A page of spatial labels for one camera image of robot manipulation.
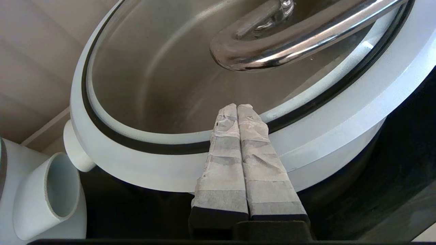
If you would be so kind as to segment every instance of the stainless steel pot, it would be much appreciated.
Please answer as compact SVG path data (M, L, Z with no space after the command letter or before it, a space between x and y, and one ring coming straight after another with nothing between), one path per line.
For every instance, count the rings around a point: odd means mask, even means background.
M312 88L371 29L370 25L298 62L265 72L233 72L217 65L209 51L213 37L264 2L122 3L89 61L87 95L92 109L125 135L130 129L162 134L210 130L217 111L229 103L252 104L261 114ZM295 0L287 25L314 16L331 3Z

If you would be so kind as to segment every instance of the metal handle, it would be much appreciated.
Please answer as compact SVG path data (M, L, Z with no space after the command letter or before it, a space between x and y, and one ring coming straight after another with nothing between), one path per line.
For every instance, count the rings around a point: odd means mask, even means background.
M232 71L256 71L296 62L352 35L407 0L340 0L287 29L257 40L241 38L273 16L281 1L269 0L212 39L212 57Z

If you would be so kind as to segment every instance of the black rubber gasket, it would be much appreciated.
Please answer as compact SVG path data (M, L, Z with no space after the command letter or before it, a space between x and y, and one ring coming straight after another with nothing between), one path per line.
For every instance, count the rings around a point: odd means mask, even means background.
M4 144L3 139L0 137L0 200L4 190L4 184L6 182L6 174L7 174L7 152L6 145Z
M348 88L351 84L353 84L359 77L361 77L384 53L384 51L389 47L392 41L395 39L398 32L401 30L405 20L410 14L412 10L412 6L415 0L410 0L407 4L402 5L392 21L391 25L385 32L385 34L381 37L380 41L374 46L374 48L367 54L364 59L359 62L359 64L348 74L346 74L341 80L339 80L336 84L331 86L329 89L324 91L322 94L309 101L305 105L277 118L269 123L267 123L269 128L269 133L273 133L278 131L301 118L309 115L314 112L321 106L325 105L332 98L343 92L346 88ZM140 140L134 140L129 137L126 137L122 134L119 134L109 128L103 121L98 118L95 112L92 110L91 103L88 99L88 93L86 91L86 76L88 71L88 63L91 57L92 51L95 47L95 44L101 35L103 29L114 15L114 13L121 6L117 6L117 8L111 13L109 18L103 24L102 28L100 28L97 33L96 38L92 42L92 45L87 54L83 73L82 73L82 98L83 104L85 106L86 112L88 113L91 121L94 125L108 138L113 141L122 144L128 148L133 150L138 150L147 153L153 154L165 154L165 155L185 155L185 154L197 154L197 153L205 153L209 151L210 142L198 142L198 143L189 143L189 144L158 144L158 143L150 143L144 142Z

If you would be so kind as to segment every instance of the white pipe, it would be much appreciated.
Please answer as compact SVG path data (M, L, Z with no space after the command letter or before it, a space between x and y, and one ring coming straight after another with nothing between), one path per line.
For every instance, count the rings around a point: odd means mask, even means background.
M71 120L64 127L64 145L67 155L76 168L82 172L88 172L95 167L94 161L86 154L80 146L74 133Z
M13 210L15 233L25 241L67 220L79 196L77 169L67 155L56 153L21 181Z

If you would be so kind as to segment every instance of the pot lid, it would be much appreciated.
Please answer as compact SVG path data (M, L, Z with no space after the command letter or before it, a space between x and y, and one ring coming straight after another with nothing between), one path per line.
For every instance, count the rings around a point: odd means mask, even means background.
M87 67L93 112L111 130L161 144L208 141L217 111L251 104L271 122L334 85L378 42L396 10L301 61L257 72L228 71L209 53L222 28L263 0L125 1L103 28ZM334 1L296 0L288 24Z

